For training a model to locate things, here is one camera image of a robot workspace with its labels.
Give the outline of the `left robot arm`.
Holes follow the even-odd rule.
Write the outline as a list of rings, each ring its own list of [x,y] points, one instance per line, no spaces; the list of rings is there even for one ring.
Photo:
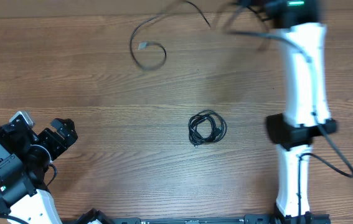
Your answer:
[[[11,206],[39,190],[48,192],[45,173],[78,139],[71,119],[56,118],[52,131],[45,128],[36,134],[27,121],[18,115],[0,126],[0,217],[7,218]]]

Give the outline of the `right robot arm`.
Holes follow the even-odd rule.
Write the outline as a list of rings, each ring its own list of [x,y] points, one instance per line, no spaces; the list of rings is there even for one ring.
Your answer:
[[[320,129],[334,133],[336,120],[327,105],[324,44],[327,27],[318,1],[260,1],[273,21],[285,67],[286,108],[268,116],[266,130],[278,153],[275,221],[312,223],[308,202],[309,155]]]

